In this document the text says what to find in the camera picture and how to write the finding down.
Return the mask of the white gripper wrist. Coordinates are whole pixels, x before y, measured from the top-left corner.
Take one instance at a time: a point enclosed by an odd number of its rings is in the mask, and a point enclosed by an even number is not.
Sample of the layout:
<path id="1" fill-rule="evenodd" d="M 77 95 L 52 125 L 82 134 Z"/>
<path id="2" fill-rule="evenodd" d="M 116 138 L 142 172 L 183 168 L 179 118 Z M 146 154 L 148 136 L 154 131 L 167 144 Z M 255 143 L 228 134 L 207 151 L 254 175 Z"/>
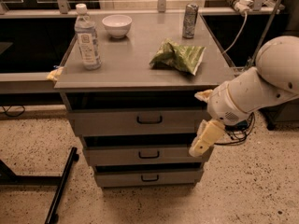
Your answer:
<path id="1" fill-rule="evenodd" d="M 249 118 L 249 113 L 243 112 L 234 103 L 229 92 L 229 82 L 225 81 L 214 90 L 197 92 L 194 97 L 207 103 L 207 112 L 213 118 L 202 120 L 197 135 L 192 141 L 189 154 L 193 157 L 202 156 L 225 133 L 225 125 L 235 126 Z"/>

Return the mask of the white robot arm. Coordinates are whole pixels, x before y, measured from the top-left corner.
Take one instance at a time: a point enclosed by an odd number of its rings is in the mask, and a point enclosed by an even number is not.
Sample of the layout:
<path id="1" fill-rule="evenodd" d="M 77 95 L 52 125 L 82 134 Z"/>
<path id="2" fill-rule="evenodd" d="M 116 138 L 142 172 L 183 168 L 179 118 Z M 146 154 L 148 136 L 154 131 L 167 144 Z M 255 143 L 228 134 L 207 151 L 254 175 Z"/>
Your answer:
<path id="1" fill-rule="evenodd" d="M 299 38 L 283 35 L 266 42 L 255 65 L 213 90 L 195 97 L 207 103 L 211 120 L 200 123 L 189 154 L 203 155 L 223 135 L 227 126 L 248 119 L 251 113 L 299 97 Z"/>

